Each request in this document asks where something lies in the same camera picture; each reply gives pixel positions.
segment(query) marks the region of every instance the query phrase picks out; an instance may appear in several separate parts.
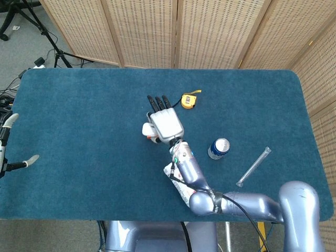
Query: robotic arm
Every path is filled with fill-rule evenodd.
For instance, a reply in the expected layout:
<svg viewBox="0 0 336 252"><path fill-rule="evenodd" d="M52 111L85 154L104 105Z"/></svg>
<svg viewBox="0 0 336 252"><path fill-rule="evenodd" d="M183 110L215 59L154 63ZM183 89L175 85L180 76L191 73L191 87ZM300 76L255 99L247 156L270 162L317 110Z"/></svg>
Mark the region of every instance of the robotic arm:
<svg viewBox="0 0 336 252"><path fill-rule="evenodd" d="M34 155L27 161L12 164L7 163L8 160L7 158L5 158L7 141L9 138L10 129L12 128L14 122L18 119L18 117L19 114L13 114L11 111L9 111L2 117L0 121L0 178L5 175L5 172L28 167L39 158L39 155Z"/></svg>
<svg viewBox="0 0 336 252"><path fill-rule="evenodd" d="M313 187L301 181L287 182L280 188L279 203L263 194L214 191L188 143L183 141L183 126L167 97L163 96L165 106L159 97L155 97L158 106L152 97L148 96L148 99L154 113L147 113L149 122L144 124L142 133L155 143L170 145L172 160L184 183L196 190L189 200L193 213L245 216L229 198L242 206L253 219L283 223L284 251L324 251L319 234L319 198Z"/></svg>

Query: metal pole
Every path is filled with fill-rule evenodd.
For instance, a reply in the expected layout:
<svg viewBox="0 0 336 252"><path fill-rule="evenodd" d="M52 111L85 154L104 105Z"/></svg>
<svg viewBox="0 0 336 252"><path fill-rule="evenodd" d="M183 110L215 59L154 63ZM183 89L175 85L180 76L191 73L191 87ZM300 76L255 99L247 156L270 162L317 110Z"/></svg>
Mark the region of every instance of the metal pole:
<svg viewBox="0 0 336 252"><path fill-rule="evenodd" d="M231 252L230 222L225 222L226 252Z"/></svg>

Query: tripod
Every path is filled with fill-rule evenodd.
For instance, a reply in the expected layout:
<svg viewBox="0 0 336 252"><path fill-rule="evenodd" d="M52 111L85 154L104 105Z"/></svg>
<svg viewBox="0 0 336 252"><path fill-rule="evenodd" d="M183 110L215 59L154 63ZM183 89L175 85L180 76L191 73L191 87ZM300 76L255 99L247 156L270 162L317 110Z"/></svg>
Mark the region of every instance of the tripod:
<svg viewBox="0 0 336 252"><path fill-rule="evenodd" d="M33 18L35 19L36 22L34 22L33 20L31 20L30 22L35 25L41 32L41 35L44 35L47 37L47 39L49 40L49 42L51 43L52 47L54 48L55 50L55 63L54 63L54 68L56 68L57 66L57 62L58 62L58 59L61 59L64 64L68 67L68 68L72 68L72 65L70 64L70 62L66 59L65 55L67 56L70 56L70 57L74 57L74 58L77 58L77 59L81 59L81 60L86 60L86 61L89 61L89 62L93 62L92 60L88 60L86 58L82 58L82 57L78 57L76 55L73 55L73 54L69 54L69 53L66 53L62 50L60 50L57 45L55 44L55 42L53 41L53 39L51 38L47 28L41 23L41 21L38 19L38 17L36 16L36 14L34 13L33 9L31 8L31 6L28 4L27 0L22 0L23 3L26 5L27 9L29 10L29 12L31 13L31 15L33 16Z"/></svg>
<svg viewBox="0 0 336 252"><path fill-rule="evenodd" d="M32 7L36 7L41 5L40 2L31 2L30 4ZM0 39L3 41L9 40L9 37L4 34L5 30L8 28L8 26L11 24L14 16L16 13L23 16L25 19L27 19L29 22L31 22L33 25L37 25L30 17L28 17L22 9L27 8L27 6L23 3L20 3L19 0L0 0L0 13L7 12L6 19L3 23L3 25L0 28Z"/></svg>

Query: robot finger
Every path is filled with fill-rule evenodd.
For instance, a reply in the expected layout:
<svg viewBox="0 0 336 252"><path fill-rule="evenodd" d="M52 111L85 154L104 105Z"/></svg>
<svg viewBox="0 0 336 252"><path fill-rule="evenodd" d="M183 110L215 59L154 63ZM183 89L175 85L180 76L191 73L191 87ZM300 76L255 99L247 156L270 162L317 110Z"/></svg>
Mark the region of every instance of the robot finger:
<svg viewBox="0 0 336 252"><path fill-rule="evenodd" d="M151 106L152 106L154 112L155 112L155 113L158 112L158 111L159 111L159 108L158 108L158 106L156 105L156 103L155 103L153 97L151 97L151 96L147 96L147 98L148 98L148 100L149 100L149 102L150 102L150 104L151 104Z"/></svg>
<svg viewBox="0 0 336 252"><path fill-rule="evenodd" d="M163 99L163 101L164 101L164 104L166 104L166 108L167 108L167 109L169 109L169 108L172 107L171 104L170 104L170 102L168 101L167 96L162 96L162 99Z"/></svg>
<svg viewBox="0 0 336 252"><path fill-rule="evenodd" d="M157 97L157 96L156 96L155 99L156 99L157 104L159 105L159 109L160 109L160 110L164 110L164 109L166 109L166 108L164 107L164 105L163 105L163 103L162 103L160 97Z"/></svg>

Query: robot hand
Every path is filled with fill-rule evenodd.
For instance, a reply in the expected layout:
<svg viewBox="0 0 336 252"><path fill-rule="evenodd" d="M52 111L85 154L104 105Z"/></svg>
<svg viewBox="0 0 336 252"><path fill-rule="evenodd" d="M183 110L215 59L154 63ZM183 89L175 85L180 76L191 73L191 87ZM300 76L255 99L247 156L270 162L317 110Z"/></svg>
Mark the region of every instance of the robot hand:
<svg viewBox="0 0 336 252"><path fill-rule="evenodd" d="M163 142L173 146L184 135L183 126L177 114L170 105L166 96L162 96L165 106L159 97L155 97L157 104L151 96L147 96L154 113L148 112L148 121L142 127L142 134L153 142Z"/></svg>

